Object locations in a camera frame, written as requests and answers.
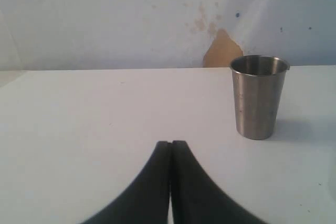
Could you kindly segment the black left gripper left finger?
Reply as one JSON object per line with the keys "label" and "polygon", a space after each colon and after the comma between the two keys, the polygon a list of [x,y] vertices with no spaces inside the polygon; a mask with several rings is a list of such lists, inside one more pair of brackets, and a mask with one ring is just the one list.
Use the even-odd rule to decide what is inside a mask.
{"label": "black left gripper left finger", "polygon": [[134,181],[84,223],[168,223],[172,144],[157,142]]}

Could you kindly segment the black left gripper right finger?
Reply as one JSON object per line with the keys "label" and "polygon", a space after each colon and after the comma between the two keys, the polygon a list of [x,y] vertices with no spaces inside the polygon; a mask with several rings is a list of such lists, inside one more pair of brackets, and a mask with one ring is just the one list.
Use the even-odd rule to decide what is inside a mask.
{"label": "black left gripper right finger", "polygon": [[264,223],[225,194],[185,141],[173,141],[171,201],[174,223]]}

